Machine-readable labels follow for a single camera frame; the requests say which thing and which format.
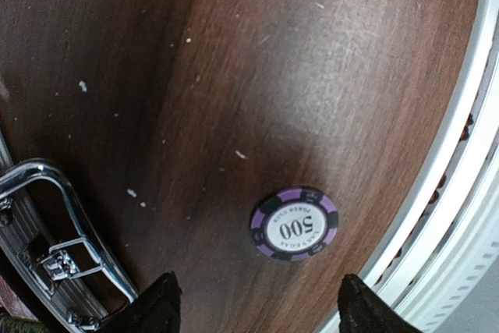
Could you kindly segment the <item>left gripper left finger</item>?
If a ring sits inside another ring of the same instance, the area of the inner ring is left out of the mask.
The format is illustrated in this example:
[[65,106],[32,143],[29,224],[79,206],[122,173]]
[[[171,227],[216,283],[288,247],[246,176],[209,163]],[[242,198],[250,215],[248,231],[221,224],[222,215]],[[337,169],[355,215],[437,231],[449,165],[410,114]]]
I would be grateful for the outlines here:
[[179,333],[182,290],[174,272],[165,272],[137,300],[102,325],[99,332]]

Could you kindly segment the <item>aluminium poker case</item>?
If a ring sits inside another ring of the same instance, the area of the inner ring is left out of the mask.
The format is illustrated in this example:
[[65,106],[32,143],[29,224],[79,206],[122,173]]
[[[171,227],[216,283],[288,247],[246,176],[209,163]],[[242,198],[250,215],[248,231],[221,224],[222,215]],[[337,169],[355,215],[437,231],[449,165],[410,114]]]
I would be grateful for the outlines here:
[[[38,181],[55,185],[76,237],[57,243],[26,188]],[[65,332],[96,332],[115,316],[84,283],[103,274],[129,306],[136,286],[95,230],[83,205],[60,168],[44,159],[14,163],[1,142],[1,251],[43,311]]]

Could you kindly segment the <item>purple 500 chip front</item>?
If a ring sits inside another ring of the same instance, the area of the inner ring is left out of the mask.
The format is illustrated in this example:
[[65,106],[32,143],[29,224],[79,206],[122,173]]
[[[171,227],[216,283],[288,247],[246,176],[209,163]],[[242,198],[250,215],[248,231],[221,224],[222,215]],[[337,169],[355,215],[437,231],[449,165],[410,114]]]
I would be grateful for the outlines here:
[[339,214],[332,200],[309,186],[293,186],[262,199],[249,220],[255,247],[265,256],[307,260],[331,244]]

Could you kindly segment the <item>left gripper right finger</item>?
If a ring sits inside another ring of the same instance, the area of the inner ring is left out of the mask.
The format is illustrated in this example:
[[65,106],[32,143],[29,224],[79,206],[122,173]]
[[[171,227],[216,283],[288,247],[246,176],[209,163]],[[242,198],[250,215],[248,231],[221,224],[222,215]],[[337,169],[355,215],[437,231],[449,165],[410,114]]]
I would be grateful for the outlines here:
[[342,279],[338,312],[340,333],[420,333],[354,274]]

